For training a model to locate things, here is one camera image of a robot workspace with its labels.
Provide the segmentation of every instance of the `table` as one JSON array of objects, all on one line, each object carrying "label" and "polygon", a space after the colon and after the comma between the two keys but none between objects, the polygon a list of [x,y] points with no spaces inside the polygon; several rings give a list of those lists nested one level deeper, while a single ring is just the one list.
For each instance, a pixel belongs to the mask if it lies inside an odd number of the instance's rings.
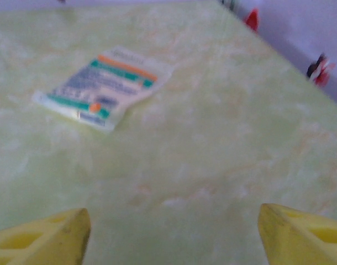
[{"label": "table", "polygon": [[[32,103],[116,45],[175,71],[110,135]],[[0,13],[0,229],[86,207],[85,264],[267,264],[261,203],[337,219],[337,105],[219,3]]]}]

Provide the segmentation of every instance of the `teal stripe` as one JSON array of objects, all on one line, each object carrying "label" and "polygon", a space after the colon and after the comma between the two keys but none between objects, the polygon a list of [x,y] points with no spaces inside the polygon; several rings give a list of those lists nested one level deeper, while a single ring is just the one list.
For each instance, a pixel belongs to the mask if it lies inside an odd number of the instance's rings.
[{"label": "teal stripe", "polygon": [[131,73],[131,72],[128,72],[126,70],[123,70],[121,68],[117,68],[117,67],[113,67],[111,65],[108,65],[106,63],[101,63],[99,62],[98,60],[93,60],[90,65],[92,67],[95,67],[95,68],[98,68],[98,69],[103,69],[103,70],[106,70],[110,73],[113,73],[119,77],[123,77],[123,78],[126,78],[128,80],[131,80],[133,82],[137,82],[137,81],[140,81],[140,80],[143,80],[143,86],[146,87],[146,88],[150,88],[154,82],[152,80],[149,80],[147,78],[144,78],[140,75],[137,75],[135,73]]},{"label": "teal stripe", "polygon": [[[53,94],[47,94],[47,97],[49,99],[53,100],[54,102],[57,102],[61,105],[76,108],[76,109],[79,109],[79,110],[85,110],[87,112],[89,111],[89,104],[88,103],[79,102],[79,101],[64,98],[64,97],[59,97],[59,96],[56,96],[56,95],[53,95]],[[102,108],[98,113],[96,113],[96,115],[100,116],[102,119],[105,119],[109,116],[109,111]]]}]

